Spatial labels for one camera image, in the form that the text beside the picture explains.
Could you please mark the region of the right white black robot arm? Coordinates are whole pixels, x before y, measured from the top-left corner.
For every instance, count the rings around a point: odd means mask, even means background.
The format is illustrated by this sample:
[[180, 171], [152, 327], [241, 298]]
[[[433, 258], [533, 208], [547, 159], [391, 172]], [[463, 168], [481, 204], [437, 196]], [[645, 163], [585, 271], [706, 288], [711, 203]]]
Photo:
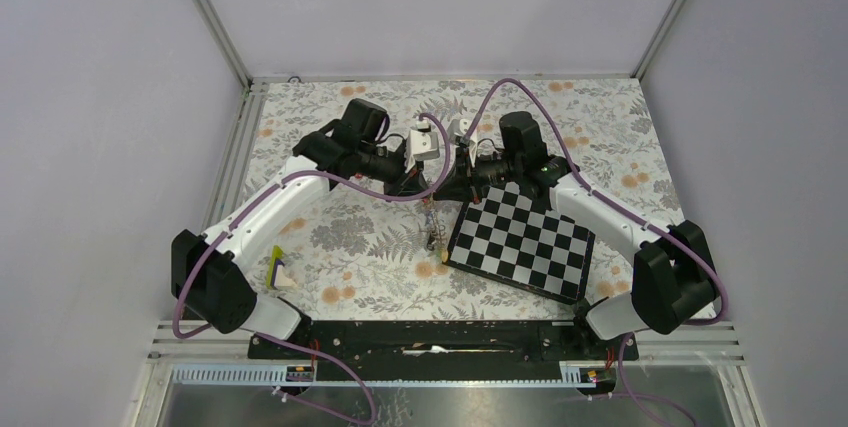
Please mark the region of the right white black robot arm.
[[628, 332], [668, 334], [722, 296], [698, 225], [659, 225], [588, 186], [577, 167], [548, 152], [529, 113], [507, 114], [499, 126], [502, 147], [482, 154], [469, 120], [450, 125], [456, 161], [435, 197], [462, 205], [451, 266], [578, 301], [592, 243], [606, 243], [630, 263], [632, 280], [625, 293], [576, 315], [573, 343], [589, 359]]

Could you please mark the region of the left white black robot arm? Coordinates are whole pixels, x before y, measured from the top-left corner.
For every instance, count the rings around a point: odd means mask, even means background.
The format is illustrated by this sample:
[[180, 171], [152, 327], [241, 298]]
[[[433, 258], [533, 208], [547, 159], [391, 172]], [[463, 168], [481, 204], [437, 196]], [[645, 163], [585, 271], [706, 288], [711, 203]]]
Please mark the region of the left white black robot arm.
[[282, 169], [243, 205], [201, 234], [180, 232], [171, 244], [171, 289], [177, 303], [172, 332], [188, 339], [200, 328], [183, 331], [185, 310], [222, 334], [242, 329], [272, 336], [272, 345], [288, 358], [309, 348], [310, 332], [301, 313], [288, 302], [258, 294], [246, 275], [283, 227], [339, 186], [364, 193], [352, 182], [361, 174], [383, 182], [374, 196], [387, 202], [412, 202], [431, 196], [439, 186], [416, 180], [426, 160], [448, 157], [444, 126], [423, 113], [394, 152], [378, 142], [390, 118], [387, 111], [355, 98], [342, 116], [303, 137]]

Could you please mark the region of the black white checkerboard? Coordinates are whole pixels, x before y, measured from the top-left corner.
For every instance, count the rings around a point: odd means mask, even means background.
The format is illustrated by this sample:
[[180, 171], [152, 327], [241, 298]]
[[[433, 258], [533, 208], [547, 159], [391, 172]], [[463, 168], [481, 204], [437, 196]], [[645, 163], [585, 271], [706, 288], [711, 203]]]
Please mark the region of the black white checkerboard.
[[585, 298], [595, 236], [509, 184], [461, 207], [447, 265], [573, 305]]

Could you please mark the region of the floral patterned table mat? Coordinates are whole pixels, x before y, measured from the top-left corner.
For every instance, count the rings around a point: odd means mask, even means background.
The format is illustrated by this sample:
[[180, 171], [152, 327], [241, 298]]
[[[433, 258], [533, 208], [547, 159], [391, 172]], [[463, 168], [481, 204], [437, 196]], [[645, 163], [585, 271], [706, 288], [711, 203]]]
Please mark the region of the floral patterned table mat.
[[[531, 113], [552, 153], [568, 150], [589, 183], [647, 217], [684, 219], [640, 83], [634, 79], [260, 82], [248, 98], [249, 153], [240, 196], [259, 190], [306, 134], [363, 98], [400, 136], [419, 114], [477, 119], [485, 150], [499, 118]], [[283, 296], [321, 320], [568, 319], [570, 306], [441, 263], [425, 248], [422, 204], [386, 203], [341, 187], [271, 241], [297, 286]]]

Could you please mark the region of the yellow purple white small object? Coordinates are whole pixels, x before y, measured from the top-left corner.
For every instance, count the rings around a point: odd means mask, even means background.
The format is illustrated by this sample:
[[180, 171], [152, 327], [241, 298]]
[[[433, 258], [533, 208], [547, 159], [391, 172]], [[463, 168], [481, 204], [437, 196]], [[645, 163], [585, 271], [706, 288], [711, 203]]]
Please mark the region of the yellow purple white small object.
[[278, 245], [274, 245], [272, 247], [268, 269], [265, 276], [265, 286], [272, 290], [294, 288], [297, 286], [297, 282], [287, 273], [285, 253]]

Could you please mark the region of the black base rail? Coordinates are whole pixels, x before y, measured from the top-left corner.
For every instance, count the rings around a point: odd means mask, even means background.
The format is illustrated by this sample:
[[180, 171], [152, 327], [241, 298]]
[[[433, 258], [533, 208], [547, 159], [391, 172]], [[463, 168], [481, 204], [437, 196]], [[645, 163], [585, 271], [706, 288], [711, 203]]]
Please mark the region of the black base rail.
[[298, 362], [346, 381], [331, 355], [366, 382], [557, 381], [564, 367], [604, 369], [639, 358], [634, 340], [598, 340], [571, 321], [330, 321], [301, 324], [283, 347], [253, 336], [251, 360]]

